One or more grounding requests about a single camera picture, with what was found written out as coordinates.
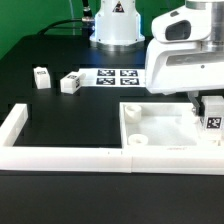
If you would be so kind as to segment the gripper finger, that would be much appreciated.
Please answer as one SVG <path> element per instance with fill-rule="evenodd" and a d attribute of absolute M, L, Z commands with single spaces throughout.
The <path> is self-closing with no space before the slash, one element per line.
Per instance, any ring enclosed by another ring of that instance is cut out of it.
<path fill-rule="evenodd" d="M 191 91 L 187 93 L 189 101 L 192 103 L 192 113 L 195 117 L 200 118 L 201 116 L 201 104 L 198 100 L 199 93 L 196 91 Z"/>

